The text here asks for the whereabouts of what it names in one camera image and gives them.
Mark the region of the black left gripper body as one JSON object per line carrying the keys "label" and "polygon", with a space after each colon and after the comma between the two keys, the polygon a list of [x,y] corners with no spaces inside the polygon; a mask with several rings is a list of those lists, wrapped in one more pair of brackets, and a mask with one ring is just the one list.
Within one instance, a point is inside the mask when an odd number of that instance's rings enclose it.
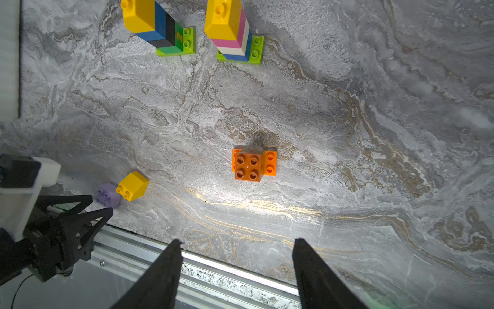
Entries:
{"label": "black left gripper body", "polygon": [[29,269],[42,282],[58,274],[71,272],[76,262],[89,260],[93,250],[92,245],[88,251],[69,251],[57,219],[52,217],[36,220],[27,226],[24,233],[32,244],[35,256]]}

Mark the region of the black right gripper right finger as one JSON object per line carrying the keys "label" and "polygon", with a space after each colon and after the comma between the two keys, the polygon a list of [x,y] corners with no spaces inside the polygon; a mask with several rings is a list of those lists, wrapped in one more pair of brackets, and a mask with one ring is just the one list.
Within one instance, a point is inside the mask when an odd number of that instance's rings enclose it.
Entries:
{"label": "black right gripper right finger", "polygon": [[302,308],[367,307],[306,240],[295,240],[292,260]]}

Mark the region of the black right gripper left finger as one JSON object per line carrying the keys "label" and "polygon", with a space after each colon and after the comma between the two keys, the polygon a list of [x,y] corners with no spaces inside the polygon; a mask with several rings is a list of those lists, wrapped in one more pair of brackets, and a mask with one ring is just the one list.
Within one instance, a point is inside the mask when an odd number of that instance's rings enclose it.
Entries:
{"label": "black right gripper left finger", "polygon": [[173,240],[113,308],[174,308],[183,256]]}

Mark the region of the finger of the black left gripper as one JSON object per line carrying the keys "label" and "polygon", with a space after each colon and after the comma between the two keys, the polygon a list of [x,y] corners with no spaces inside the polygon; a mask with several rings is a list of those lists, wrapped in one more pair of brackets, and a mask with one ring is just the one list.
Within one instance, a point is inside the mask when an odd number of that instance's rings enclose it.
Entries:
{"label": "finger of the black left gripper", "polygon": [[61,234],[69,251],[88,251],[94,238],[113,216],[112,208],[78,213],[74,209],[58,217]]}
{"label": "finger of the black left gripper", "polygon": [[[69,210],[49,211],[49,207],[54,207],[62,204],[75,203],[75,206]],[[86,208],[93,203],[91,195],[76,195],[76,196],[39,196],[36,201],[36,209],[46,214],[54,216],[75,216],[79,214],[87,214]]]}

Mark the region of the purple square lego brick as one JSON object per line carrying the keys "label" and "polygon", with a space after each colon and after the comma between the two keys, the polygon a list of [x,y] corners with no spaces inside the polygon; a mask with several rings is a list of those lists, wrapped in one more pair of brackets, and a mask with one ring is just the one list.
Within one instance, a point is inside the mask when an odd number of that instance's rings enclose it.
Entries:
{"label": "purple square lego brick", "polygon": [[117,186],[111,183],[101,185],[98,190],[96,202],[110,208],[120,205],[121,195],[117,193]]}

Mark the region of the orange long lego brick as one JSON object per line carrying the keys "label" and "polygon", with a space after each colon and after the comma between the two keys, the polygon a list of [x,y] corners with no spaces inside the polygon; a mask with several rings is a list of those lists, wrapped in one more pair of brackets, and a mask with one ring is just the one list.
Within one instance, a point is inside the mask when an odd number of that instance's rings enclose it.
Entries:
{"label": "orange long lego brick", "polygon": [[[242,149],[234,148],[232,150],[232,172],[235,171],[235,155],[241,152]],[[267,176],[276,176],[277,173],[277,152],[274,148],[262,151],[263,159],[266,165],[262,169],[262,174]]]}

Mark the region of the brown square lego brick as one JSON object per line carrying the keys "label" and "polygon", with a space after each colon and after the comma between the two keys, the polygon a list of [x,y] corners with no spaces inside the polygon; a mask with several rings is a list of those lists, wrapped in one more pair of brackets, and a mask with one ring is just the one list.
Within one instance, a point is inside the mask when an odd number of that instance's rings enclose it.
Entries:
{"label": "brown square lego brick", "polygon": [[234,177],[236,180],[260,182],[263,159],[260,151],[238,151],[234,154]]}

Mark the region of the black square lego brick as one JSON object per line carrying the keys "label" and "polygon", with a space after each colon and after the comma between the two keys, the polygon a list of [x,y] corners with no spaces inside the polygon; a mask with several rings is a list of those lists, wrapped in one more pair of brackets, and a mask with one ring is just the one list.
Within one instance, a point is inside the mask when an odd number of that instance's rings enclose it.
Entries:
{"label": "black square lego brick", "polygon": [[156,48],[168,47],[175,45],[175,20],[166,14],[166,38],[157,41],[149,41]]}

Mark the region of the yellow small lego brick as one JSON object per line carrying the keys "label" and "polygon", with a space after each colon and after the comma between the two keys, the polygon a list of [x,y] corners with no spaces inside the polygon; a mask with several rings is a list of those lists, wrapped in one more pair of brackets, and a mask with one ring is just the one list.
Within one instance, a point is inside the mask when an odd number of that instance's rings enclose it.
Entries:
{"label": "yellow small lego brick", "polygon": [[126,29],[132,33],[155,31],[154,0],[122,0],[120,6]]}

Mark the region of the lime long base lego brick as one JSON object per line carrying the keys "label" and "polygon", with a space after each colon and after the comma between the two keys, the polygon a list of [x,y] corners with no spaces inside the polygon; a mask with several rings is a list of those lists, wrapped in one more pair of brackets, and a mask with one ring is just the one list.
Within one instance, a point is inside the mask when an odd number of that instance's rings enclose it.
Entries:
{"label": "lime long base lego brick", "polygon": [[158,57],[172,57],[192,55],[196,53],[196,30],[194,27],[183,29],[183,50],[171,51],[170,48],[159,48],[156,50]]}

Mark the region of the blue square lego brick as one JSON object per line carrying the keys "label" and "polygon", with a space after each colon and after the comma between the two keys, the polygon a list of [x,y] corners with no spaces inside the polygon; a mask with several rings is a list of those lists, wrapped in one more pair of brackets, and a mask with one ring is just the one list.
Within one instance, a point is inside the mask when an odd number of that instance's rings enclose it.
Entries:
{"label": "blue square lego brick", "polygon": [[139,32],[136,35],[144,41],[157,41],[166,38],[166,11],[157,3],[155,4],[155,27],[153,31]]}
{"label": "blue square lego brick", "polygon": [[248,62],[250,60],[250,50],[252,46],[252,33],[249,32],[246,41],[246,49],[243,55],[231,55],[231,54],[223,54],[225,59],[229,61],[240,61],[240,62]]}

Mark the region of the cream small lego brick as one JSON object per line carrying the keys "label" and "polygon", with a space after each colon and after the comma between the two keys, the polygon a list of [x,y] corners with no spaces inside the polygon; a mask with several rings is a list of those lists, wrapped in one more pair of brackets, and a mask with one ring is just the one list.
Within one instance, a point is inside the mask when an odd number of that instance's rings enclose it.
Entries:
{"label": "cream small lego brick", "polygon": [[243,32],[236,40],[214,40],[217,49],[226,55],[245,55],[248,44],[250,26],[248,22],[243,27]]}

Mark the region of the pink square lego brick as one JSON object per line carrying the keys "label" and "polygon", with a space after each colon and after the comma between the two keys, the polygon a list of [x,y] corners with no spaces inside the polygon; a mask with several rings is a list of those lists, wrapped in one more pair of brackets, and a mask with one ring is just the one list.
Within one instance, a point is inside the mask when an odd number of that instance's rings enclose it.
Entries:
{"label": "pink square lego brick", "polygon": [[241,11],[241,18],[239,22],[239,29],[237,33],[237,38],[235,40],[226,40],[226,39],[212,39],[212,42],[222,48],[241,48],[244,37],[244,28],[246,25],[246,16],[244,10]]}

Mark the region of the dark green square lego brick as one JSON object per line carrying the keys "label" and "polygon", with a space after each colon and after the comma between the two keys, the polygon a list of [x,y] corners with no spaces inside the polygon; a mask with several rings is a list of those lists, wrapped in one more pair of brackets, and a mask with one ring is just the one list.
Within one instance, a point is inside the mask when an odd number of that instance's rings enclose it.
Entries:
{"label": "dark green square lego brick", "polygon": [[184,40],[183,27],[178,22],[175,22],[175,45],[168,47],[161,47],[158,48],[158,50],[160,50],[165,54],[180,53],[183,51],[183,40]]}

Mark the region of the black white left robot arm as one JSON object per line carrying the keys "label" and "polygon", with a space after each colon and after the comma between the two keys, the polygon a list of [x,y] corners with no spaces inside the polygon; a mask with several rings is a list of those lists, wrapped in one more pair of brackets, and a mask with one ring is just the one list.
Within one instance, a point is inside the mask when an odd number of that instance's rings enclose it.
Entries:
{"label": "black white left robot arm", "polygon": [[18,242],[1,229],[1,284],[25,268],[46,282],[69,270],[79,260],[91,258],[97,233],[113,216],[112,208],[86,212],[90,195],[40,196],[35,214]]}

